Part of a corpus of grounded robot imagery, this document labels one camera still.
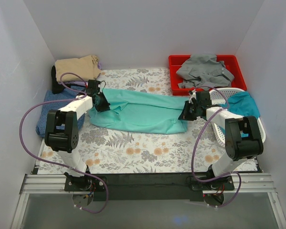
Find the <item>folded lavender shirt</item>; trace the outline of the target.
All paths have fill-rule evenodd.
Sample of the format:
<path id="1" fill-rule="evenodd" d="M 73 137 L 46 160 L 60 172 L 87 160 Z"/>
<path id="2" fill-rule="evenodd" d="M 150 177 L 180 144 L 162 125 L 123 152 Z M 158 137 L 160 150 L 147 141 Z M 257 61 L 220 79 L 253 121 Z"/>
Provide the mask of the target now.
<path id="1" fill-rule="evenodd" d="M 63 76 L 63 82 L 65 84 L 74 84 L 78 86 L 86 86 L 88 84 L 88 80 L 96 79 L 101 73 L 101 64 L 98 62 L 97 64 L 89 64 L 89 63 L 66 63 L 60 65 L 61 74 L 63 73 L 74 73 L 79 75 L 80 78 L 73 74 L 66 74 Z"/>

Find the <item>teal blue t shirt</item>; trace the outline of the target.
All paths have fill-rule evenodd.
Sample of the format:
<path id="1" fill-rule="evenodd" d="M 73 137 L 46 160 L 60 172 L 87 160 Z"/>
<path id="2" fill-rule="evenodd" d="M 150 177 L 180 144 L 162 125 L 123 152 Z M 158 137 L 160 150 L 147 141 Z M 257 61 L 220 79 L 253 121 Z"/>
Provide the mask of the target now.
<path id="1" fill-rule="evenodd" d="M 227 99 L 228 111 L 236 115 L 260 117 L 258 107 L 248 92 L 238 92 Z"/>

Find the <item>aluminium frame rail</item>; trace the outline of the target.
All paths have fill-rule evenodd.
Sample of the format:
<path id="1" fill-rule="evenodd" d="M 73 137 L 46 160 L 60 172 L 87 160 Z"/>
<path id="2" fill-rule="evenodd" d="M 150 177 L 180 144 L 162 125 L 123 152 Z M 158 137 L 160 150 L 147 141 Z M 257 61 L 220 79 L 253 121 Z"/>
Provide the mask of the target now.
<path id="1" fill-rule="evenodd" d="M 269 174 L 233 175 L 234 190 L 203 201 L 105 200 L 64 190 L 63 175 L 27 175 L 14 229 L 286 229 Z"/>

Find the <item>white plastic basket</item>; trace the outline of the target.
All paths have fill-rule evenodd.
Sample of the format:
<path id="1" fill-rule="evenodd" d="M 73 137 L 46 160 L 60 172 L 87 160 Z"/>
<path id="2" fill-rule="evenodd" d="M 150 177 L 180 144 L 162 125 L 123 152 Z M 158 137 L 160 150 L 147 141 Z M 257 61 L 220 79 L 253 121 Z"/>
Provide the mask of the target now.
<path id="1" fill-rule="evenodd" d="M 245 92 L 244 90 L 239 89 L 239 88 L 219 88 L 218 90 L 221 91 L 221 93 L 225 96 L 226 99 L 228 99 L 229 97 L 231 97 L 232 95 L 234 95 L 238 92 Z M 212 104 L 219 104 L 222 107 L 227 107 L 225 99 L 222 97 L 222 95 L 220 95 L 220 93 L 218 91 L 216 91 L 214 89 L 211 90 L 210 91 L 210 97 L 212 100 Z M 262 142 L 264 143 L 266 140 L 266 133 L 265 133 L 264 127 L 262 125 L 260 117 L 257 118 L 257 123 L 259 126 Z M 213 127 L 215 137 L 216 137 L 218 143 L 221 146 L 225 146 L 225 130 L 215 123 L 212 123 L 212 127 Z"/>

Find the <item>folded beige shirt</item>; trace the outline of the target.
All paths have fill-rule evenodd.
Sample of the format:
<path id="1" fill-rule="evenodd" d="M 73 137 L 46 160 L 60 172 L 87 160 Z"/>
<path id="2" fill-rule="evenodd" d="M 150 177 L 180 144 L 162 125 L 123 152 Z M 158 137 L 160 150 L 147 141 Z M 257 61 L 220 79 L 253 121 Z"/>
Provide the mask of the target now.
<path id="1" fill-rule="evenodd" d="M 81 58 L 62 59 L 55 62 L 56 80 L 61 81 L 64 73 L 74 73 L 80 76 L 84 81 L 96 79 L 101 73 L 99 58 L 94 55 L 88 55 Z"/>

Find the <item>blue checkered shirt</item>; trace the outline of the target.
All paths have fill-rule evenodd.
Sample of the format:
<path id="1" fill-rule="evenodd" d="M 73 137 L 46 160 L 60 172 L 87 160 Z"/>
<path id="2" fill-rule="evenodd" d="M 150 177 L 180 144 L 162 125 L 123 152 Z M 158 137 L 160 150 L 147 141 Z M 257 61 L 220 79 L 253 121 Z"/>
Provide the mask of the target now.
<path id="1" fill-rule="evenodd" d="M 77 92 L 71 91 L 69 89 L 64 89 L 61 93 L 54 94 L 51 90 L 46 92 L 44 101 L 56 101 L 63 100 L 63 102 L 54 102 L 49 104 L 44 104 L 41 108 L 41 115 L 36 125 L 36 133 L 38 136 L 44 138 L 46 132 L 46 122 L 47 122 L 47 114 L 50 110 L 58 110 L 62 107 L 68 105 L 71 101 L 70 99 L 76 98 L 78 95 Z"/>

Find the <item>mint green t shirt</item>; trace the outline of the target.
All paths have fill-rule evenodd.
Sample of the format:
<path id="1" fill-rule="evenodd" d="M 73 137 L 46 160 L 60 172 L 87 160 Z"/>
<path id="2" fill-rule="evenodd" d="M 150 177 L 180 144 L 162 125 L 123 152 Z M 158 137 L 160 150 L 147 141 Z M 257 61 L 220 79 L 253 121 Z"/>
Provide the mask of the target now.
<path id="1" fill-rule="evenodd" d="M 178 134 L 187 131 L 187 122 L 179 120 L 186 97 L 150 94 L 129 90 L 104 89 L 110 109 L 89 111 L 90 123 L 114 130 Z"/>

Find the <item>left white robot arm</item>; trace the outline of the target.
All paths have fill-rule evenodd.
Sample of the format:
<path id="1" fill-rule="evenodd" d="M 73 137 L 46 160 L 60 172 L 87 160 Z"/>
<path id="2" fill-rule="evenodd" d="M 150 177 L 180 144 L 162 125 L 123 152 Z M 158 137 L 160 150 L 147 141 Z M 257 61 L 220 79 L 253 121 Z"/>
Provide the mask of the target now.
<path id="1" fill-rule="evenodd" d="M 78 189 L 86 191 L 92 186 L 92 178 L 87 176 L 89 168 L 76 149 L 79 142 L 78 120 L 87 111 L 95 108 L 98 112 L 110 110 L 110 104 L 102 90 L 105 81 L 89 80 L 87 95 L 81 95 L 58 110 L 50 110 L 47 114 L 45 143 L 58 153 L 69 171 L 65 176 Z"/>

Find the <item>floral patterned table mat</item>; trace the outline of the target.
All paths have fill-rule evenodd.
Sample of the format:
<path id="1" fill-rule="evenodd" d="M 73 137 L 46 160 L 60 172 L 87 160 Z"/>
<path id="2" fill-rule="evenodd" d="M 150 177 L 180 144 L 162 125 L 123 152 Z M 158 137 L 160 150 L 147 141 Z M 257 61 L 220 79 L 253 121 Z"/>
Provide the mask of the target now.
<path id="1" fill-rule="evenodd" d="M 98 79 L 107 88 L 172 94 L 168 69 L 103 70 Z M 185 133 L 141 134 L 94 126 L 86 115 L 78 150 L 92 173 L 190 172 L 194 144 L 203 126 L 204 120 L 198 119 L 189 122 Z M 209 125 L 196 150 L 195 170 L 206 171 L 224 153 Z"/>

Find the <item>red plastic tray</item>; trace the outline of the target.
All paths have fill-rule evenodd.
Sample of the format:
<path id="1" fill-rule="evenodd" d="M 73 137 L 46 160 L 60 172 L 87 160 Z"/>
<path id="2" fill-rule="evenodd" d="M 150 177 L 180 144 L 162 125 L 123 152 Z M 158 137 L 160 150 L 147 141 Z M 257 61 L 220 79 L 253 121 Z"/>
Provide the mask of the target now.
<path id="1" fill-rule="evenodd" d="M 190 55 L 170 55 L 168 57 L 169 74 L 171 81 L 171 90 L 174 96 L 186 96 L 193 88 L 179 88 L 179 83 L 183 79 L 176 73 L 181 65 L 190 58 Z M 217 55 L 218 61 L 224 61 L 226 69 L 235 77 L 232 81 L 232 87 L 247 90 L 241 69 L 239 67 L 237 58 L 234 55 Z"/>

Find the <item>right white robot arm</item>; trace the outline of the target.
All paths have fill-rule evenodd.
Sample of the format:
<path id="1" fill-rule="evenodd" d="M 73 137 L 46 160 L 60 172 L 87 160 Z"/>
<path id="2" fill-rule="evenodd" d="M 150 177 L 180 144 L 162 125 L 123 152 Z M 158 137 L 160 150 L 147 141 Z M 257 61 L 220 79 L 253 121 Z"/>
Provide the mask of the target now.
<path id="1" fill-rule="evenodd" d="M 213 104 L 209 91 L 193 90 L 179 116 L 183 121 L 195 121 L 198 117 L 206 121 L 194 144 L 191 172 L 197 182 L 206 183 L 214 190 L 222 186 L 223 177 L 230 176 L 240 164 L 264 150 L 257 119 L 234 114 L 228 109 L 228 102 L 225 107 Z M 209 167 L 206 179 L 199 179 L 194 171 L 194 158 L 200 138 L 210 122 L 225 130 L 225 154 Z"/>

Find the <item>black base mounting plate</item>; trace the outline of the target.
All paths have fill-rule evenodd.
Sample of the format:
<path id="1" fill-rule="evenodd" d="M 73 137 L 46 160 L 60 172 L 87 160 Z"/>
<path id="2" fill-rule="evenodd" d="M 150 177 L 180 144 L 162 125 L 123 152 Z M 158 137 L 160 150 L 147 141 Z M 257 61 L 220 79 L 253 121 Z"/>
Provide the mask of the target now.
<path id="1" fill-rule="evenodd" d="M 94 201 L 105 200 L 182 200 L 203 201 L 203 191 L 222 194 L 235 186 L 231 176 L 211 182 L 206 172 L 98 174 L 94 177 L 66 177 L 64 190 L 83 193 Z"/>

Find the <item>grey polo shirt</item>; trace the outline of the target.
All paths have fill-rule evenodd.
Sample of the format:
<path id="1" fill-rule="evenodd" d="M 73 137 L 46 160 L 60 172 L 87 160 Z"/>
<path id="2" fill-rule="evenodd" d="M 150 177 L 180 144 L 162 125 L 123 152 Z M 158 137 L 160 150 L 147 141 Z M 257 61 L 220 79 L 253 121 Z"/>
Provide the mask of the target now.
<path id="1" fill-rule="evenodd" d="M 217 88 L 228 87 L 235 79 L 225 67 L 224 61 L 218 61 L 215 54 L 193 54 L 177 70 L 183 81 L 179 88 Z"/>

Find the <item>folded black garment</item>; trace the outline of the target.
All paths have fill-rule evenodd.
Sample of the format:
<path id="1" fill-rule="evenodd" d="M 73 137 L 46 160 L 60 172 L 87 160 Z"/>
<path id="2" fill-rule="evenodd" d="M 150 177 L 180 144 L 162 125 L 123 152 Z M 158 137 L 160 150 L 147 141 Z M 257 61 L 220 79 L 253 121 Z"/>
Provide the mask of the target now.
<path id="1" fill-rule="evenodd" d="M 51 91 L 53 94 L 59 94 L 64 90 L 64 87 L 57 82 L 56 68 L 53 65 L 51 68 Z"/>

